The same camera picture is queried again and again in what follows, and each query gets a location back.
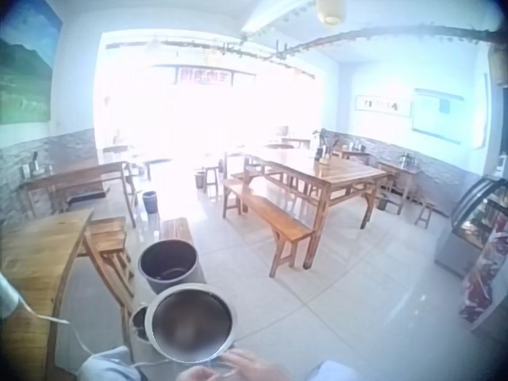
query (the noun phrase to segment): ceiling lamp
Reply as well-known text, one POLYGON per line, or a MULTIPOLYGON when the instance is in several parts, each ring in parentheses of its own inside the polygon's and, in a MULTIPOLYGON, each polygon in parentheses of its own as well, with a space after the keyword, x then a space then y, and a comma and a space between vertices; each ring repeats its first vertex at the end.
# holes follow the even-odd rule
POLYGON ((344 0, 316 0, 317 18, 325 25, 339 25, 345 18, 344 0))

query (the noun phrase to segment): white cable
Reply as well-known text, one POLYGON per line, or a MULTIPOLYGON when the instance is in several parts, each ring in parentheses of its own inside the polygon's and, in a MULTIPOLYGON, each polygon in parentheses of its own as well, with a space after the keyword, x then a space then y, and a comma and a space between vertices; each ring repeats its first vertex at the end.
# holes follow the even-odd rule
MULTIPOLYGON (((86 353, 88 353, 90 356, 95 355, 90 349, 88 349, 88 347, 85 345, 85 343, 83 343, 83 340, 81 340, 81 336, 79 335, 78 330, 76 328, 74 328, 74 326, 69 321, 63 320, 63 319, 57 319, 56 317, 39 315, 30 308, 28 303, 25 302, 25 300, 23 299, 23 297, 20 294, 19 294, 19 300, 20 300, 21 304, 26 308, 26 310, 29 311, 32 315, 36 316, 37 318, 46 320, 46 321, 52 321, 57 324, 68 325, 71 328, 72 332, 74 333, 74 336, 75 336, 76 340, 78 341, 79 345, 81 345, 81 348, 83 348, 83 350, 86 353)), ((155 363, 142 362, 142 363, 137 363, 137 364, 129 365, 129 366, 132 368, 153 367, 156 365, 165 364, 169 361, 170 361, 169 359, 166 359, 166 360, 156 361, 155 363)))
POLYGON ((30 308, 30 306, 27 304, 27 302, 25 302, 25 300, 23 299, 23 297, 20 294, 19 294, 19 300, 21 301, 21 304, 26 308, 27 311, 29 311, 31 314, 35 315, 39 319, 52 321, 54 323, 64 324, 64 325, 68 325, 69 327, 71 327, 71 330, 74 333, 74 336, 76 337, 76 340, 78 341, 79 345, 81 345, 81 348, 83 348, 83 350, 86 353, 88 353, 90 356, 94 355, 94 353, 90 349, 88 349, 88 347, 83 343, 83 341, 81 340, 81 337, 78 334, 78 331, 76 330, 76 328, 74 328, 72 326, 72 324, 69 321, 57 319, 56 317, 49 317, 49 316, 36 314, 35 312, 33 312, 33 310, 30 308))

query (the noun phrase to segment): tiled floor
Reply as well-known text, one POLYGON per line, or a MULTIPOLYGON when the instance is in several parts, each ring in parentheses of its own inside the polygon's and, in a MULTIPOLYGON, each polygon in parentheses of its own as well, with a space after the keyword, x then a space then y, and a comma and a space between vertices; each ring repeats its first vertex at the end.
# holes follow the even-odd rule
MULTIPOLYGON (((330 210, 309 271, 302 270, 302 244, 296 268, 281 267, 270 279, 275 246, 267 225, 252 213, 231 211, 223 220, 221 197, 214 190, 197 192, 190 173, 176 164, 161 165, 153 171, 154 183, 143 187, 158 191, 160 218, 188 219, 207 282, 227 293, 237 310, 237 347, 284 364, 296 380, 324 360, 354 368, 368 380, 467 380, 498 358, 501 345, 473 335, 457 314, 460 280, 433 262, 447 219, 435 214, 424 230, 413 225, 416 206, 401 216, 388 206, 385 212, 375 210, 360 230, 365 202, 352 199, 330 210)), ((91 206, 95 218, 126 215, 116 187, 106 199, 75 208, 91 206)), ((134 263, 159 234, 157 217, 148 218, 142 204, 137 220, 128 237, 134 263)), ((63 315, 94 351, 107 350, 121 343, 119 316, 85 261, 76 261, 63 315)), ((140 276, 135 282, 135 303, 149 303, 148 284, 140 276)), ((157 360, 150 348, 133 345, 136 361, 157 360)), ((86 358, 64 333, 58 353, 59 364, 68 369, 86 358)), ((145 371, 150 379, 165 381, 176 369, 145 371)))

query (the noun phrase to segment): restaurant dining room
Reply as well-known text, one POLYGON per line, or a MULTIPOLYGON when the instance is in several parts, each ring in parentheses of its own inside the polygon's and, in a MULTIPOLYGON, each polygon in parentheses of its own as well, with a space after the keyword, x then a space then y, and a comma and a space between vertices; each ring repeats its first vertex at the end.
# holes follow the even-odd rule
POLYGON ((7 2, 2 379, 506 379, 505 12, 7 2))

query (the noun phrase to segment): sign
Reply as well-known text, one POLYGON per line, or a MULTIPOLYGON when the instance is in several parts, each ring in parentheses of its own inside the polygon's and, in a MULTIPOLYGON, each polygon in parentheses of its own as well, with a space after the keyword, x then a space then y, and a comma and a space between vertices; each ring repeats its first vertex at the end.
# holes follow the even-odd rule
POLYGON ((411 117, 411 101, 401 99, 358 95, 356 97, 356 109, 393 114, 399 117, 411 117))
POLYGON ((232 76, 231 71, 220 69, 207 69, 204 67, 179 67, 178 69, 178 83, 231 86, 232 76))

